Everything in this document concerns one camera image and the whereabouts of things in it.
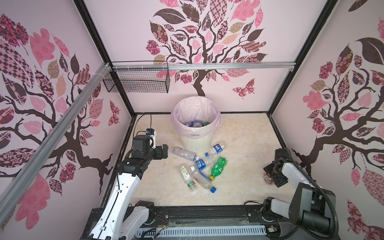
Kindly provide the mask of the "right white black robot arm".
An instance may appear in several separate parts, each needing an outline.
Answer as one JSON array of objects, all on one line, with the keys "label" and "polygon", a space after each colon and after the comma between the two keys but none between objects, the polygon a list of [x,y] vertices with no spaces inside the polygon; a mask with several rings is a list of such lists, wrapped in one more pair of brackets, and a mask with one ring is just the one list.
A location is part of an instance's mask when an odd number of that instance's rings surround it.
[{"label": "right white black robot arm", "polygon": [[263,202],[264,220],[285,219],[318,240],[335,240],[339,236],[336,196],[320,187],[286,149],[275,150],[275,158],[264,168],[276,187],[291,183],[295,194],[291,202],[268,197]]}]

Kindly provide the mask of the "red orange label bottle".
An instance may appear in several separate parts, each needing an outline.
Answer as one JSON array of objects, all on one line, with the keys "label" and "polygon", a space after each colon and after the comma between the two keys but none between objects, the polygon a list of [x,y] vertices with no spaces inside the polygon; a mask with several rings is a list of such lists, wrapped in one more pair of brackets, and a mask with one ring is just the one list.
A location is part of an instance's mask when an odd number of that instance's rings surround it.
[{"label": "red orange label bottle", "polygon": [[274,183],[274,181],[272,180],[272,178],[270,177],[269,174],[265,173],[264,174],[264,181],[267,185],[272,185]]}]

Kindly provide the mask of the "white cap blue label bottle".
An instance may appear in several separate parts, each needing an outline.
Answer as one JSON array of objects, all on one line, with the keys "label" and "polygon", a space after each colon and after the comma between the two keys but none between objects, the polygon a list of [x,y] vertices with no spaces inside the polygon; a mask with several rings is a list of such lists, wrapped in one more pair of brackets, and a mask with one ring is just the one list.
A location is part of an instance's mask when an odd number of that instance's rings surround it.
[{"label": "white cap blue label bottle", "polygon": [[203,126],[204,126],[204,124],[203,124],[203,122],[200,121],[200,120],[195,120],[195,121],[193,122],[193,128],[201,128],[201,127],[203,127]]}]

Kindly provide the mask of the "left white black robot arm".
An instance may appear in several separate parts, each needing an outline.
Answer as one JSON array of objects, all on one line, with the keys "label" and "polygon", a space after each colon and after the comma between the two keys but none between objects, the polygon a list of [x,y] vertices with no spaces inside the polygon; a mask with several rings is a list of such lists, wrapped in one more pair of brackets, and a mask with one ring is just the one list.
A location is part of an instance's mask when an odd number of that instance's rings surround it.
[{"label": "left white black robot arm", "polygon": [[156,131],[133,138],[133,146],[118,168],[116,180],[103,209],[93,209],[82,240],[131,240],[140,227],[153,218],[154,203],[137,203],[131,198],[152,160],[168,157],[168,145],[156,145]]}]

